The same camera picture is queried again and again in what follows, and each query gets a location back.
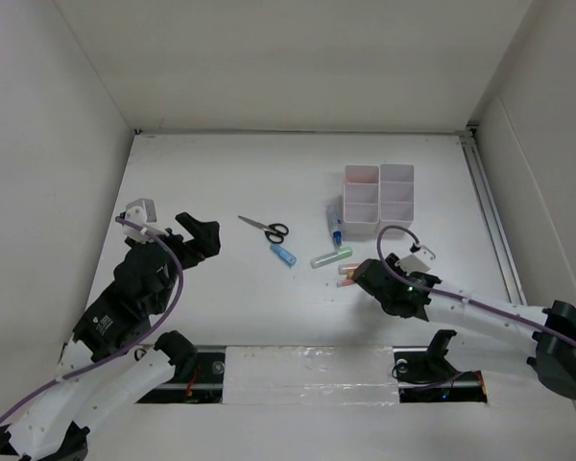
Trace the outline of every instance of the white organizer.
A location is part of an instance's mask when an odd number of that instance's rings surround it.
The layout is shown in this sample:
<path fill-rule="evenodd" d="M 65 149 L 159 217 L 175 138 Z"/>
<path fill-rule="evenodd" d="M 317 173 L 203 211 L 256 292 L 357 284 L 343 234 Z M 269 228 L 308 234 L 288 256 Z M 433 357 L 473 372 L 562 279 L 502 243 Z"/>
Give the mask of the white organizer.
<path fill-rule="evenodd" d="M 369 235 L 390 224 L 414 221 L 414 165 L 347 165 L 344 171 L 345 235 Z"/>

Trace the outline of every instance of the blue scissors handle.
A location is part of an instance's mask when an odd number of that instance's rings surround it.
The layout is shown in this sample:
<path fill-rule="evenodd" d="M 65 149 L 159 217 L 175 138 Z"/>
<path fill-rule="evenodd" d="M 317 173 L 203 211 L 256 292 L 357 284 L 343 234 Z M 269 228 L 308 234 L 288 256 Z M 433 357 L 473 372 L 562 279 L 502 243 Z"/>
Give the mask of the blue scissors handle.
<path fill-rule="evenodd" d="M 271 243 L 283 243 L 284 237 L 288 235 L 288 227 L 281 223 L 273 223 L 267 226 L 271 230 L 265 230 L 265 236 Z"/>

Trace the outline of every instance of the blue tube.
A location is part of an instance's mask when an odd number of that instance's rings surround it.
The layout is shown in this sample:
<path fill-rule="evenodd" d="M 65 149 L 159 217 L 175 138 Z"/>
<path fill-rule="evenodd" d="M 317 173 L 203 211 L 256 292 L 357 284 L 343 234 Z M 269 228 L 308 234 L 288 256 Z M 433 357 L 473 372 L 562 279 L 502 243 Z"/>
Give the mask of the blue tube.
<path fill-rule="evenodd" d="M 282 261 L 284 261 L 286 264 L 288 264 L 290 267 L 297 264 L 297 258 L 294 255 L 292 255 L 290 252 L 288 252 L 287 250 L 284 250 L 283 248 L 281 248 L 279 245 L 277 245 L 277 243 L 271 244 L 271 251 L 273 253 L 275 253 L 276 255 L 278 255 L 279 258 Z"/>

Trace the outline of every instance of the scissors blade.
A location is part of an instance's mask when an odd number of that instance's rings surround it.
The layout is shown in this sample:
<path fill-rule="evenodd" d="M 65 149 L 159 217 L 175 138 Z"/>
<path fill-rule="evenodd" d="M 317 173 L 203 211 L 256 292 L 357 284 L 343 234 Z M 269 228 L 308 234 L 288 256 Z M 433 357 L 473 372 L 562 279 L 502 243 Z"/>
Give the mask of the scissors blade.
<path fill-rule="evenodd" d="M 257 229 L 262 229 L 264 231 L 270 231 L 273 232 L 273 229 L 269 229 L 267 226 L 265 226 L 262 223 L 259 223 L 258 221 L 253 221 L 253 219 L 250 218 L 246 218 L 245 216 L 237 216 L 241 221 L 245 221 L 246 223 L 248 223 L 250 226 L 254 226 Z"/>

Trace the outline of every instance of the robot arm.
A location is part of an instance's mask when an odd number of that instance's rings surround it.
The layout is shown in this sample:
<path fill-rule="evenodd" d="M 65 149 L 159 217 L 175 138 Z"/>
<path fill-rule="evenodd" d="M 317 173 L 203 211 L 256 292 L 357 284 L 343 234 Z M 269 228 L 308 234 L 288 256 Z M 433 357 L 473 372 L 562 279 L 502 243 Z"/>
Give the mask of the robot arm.
<path fill-rule="evenodd" d="M 437 365 L 440 365 L 442 361 L 445 362 L 447 373 L 433 377 L 432 382 L 451 377 L 453 372 L 456 373 L 453 366 L 456 363 L 457 367 L 469 366 L 469 370 L 492 369 L 536 377 L 551 391 L 576 400 L 575 347 L 557 336 L 540 332 L 528 325 L 469 304 L 479 302 L 501 313 L 518 315 L 525 321 L 546 326 L 576 342 L 576 308 L 574 306 L 556 301 L 552 308 L 541 308 L 487 300 L 429 274 L 421 272 L 407 274 L 400 269 L 396 255 L 390 254 L 386 258 L 386 263 L 401 279 L 409 281 L 410 284 L 392 277 L 384 268 L 382 261 L 378 259 L 364 261 L 354 272 L 352 279 L 367 293 L 374 296 L 387 314 L 403 318 L 416 317 L 425 322 L 466 328 L 501 340 L 516 349 L 514 353 L 496 354 L 483 351 L 482 348 L 475 348 L 476 352 L 470 353 L 474 352 L 474 345 L 462 344 L 463 340 L 457 340 L 454 337 L 456 331 L 444 330 L 444 335 L 439 338 L 443 342 L 435 348 L 431 356 L 438 362 Z M 455 298 L 459 299 L 449 298 L 439 294 L 440 292 L 457 294 L 459 296 Z"/>
<path fill-rule="evenodd" d="M 176 331 L 165 333 L 154 352 L 146 355 L 143 363 L 147 366 L 139 362 L 90 399 L 106 364 L 127 353 L 159 326 L 152 327 L 151 316 L 170 311 L 167 306 L 178 268 L 162 247 L 172 252 L 183 270 L 220 251 L 217 222 L 201 223 L 187 213 L 178 215 L 176 220 L 194 237 L 183 242 L 183 237 L 170 229 L 155 226 L 156 212 L 150 200 L 129 204 L 119 219 L 135 223 L 144 231 L 132 232 L 129 228 L 126 232 L 131 249 L 115 268 L 114 282 L 75 325 L 57 368 L 58 377 L 48 383 L 48 390 L 24 416 L 12 425 L 0 426 L 0 454 L 19 455 L 25 461 L 83 460 L 84 456 L 73 453 L 86 453 L 88 434 L 114 409 L 169 380 L 176 370 L 191 371 L 188 367 L 196 349 Z M 149 237 L 150 232 L 156 238 Z"/>

